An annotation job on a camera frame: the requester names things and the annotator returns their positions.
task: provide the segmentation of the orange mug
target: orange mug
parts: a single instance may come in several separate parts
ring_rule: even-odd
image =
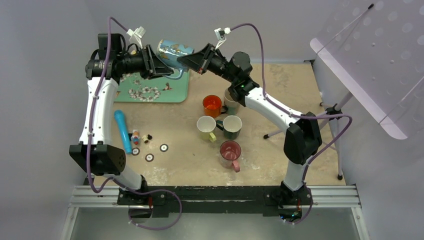
[[[225,114],[228,110],[226,106],[223,106],[221,98],[216,95],[209,95],[203,99],[204,114],[217,118],[221,114]]]

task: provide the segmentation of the pink mug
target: pink mug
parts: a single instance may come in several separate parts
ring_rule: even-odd
[[[236,173],[240,172],[240,165],[237,159],[242,154],[242,148],[235,141],[225,141],[219,148],[221,153],[221,163],[225,168],[233,168]]]

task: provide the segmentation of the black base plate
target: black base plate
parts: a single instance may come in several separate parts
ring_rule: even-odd
[[[287,194],[281,186],[149,186],[148,191],[166,189],[176,193],[182,201],[184,213],[208,214],[262,214],[264,217],[279,216],[287,212],[282,206],[309,205],[308,191],[302,187]],[[178,213],[180,205],[172,194],[156,192],[139,196],[119,190],[118,205],[153,205],[154,218],[167,218]]]

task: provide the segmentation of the mug handle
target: mug handle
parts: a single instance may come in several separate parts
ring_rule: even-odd
[[[209,140],[214,143],[217,140],[217,137],[215,136],[215,134],[213,132],[209,133]]]
[[[178,76],[165,76],[165,78],[171,79],[171,80],[178,80],[178,79],[180,79],[180,78],[183,77],[183,73],[184,73],[184,70],[183,69],[180,69]]]
[[[226,112],[228,111],[228,107],[227,106],[222,106],[222,109],[221,109],[221,114],[225,114]]]
[[[216,120],[216,127],[219,128],[219,130],[224,131],[224,123],[223,123],[223,121]]]
[[[240,165],[237,160],[232,161],[231,165],[236,173],[240,172]]]

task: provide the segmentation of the white cable clip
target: white cable clip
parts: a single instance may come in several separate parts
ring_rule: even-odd
[[[214,30],[216,38],[218,39],[218,43],[216,44],[215,49],[218,49],[223,43],[225,43],[225,41],[227,40],[227,38],[225,37],[225,35],[228,35],[231,33],[231,30],[229,27],[224,28],[224,30],[222,30],[221,28],[217,28]]]
[[[128,29],[128,31],[126,32],[126,34],[129,35],[129,42],[131,44],[138,45],[140,49],[143,48],[142,37],[145,33],[146,33],[146,30],[142,26],[136,28],[134,31],[132,29]]]

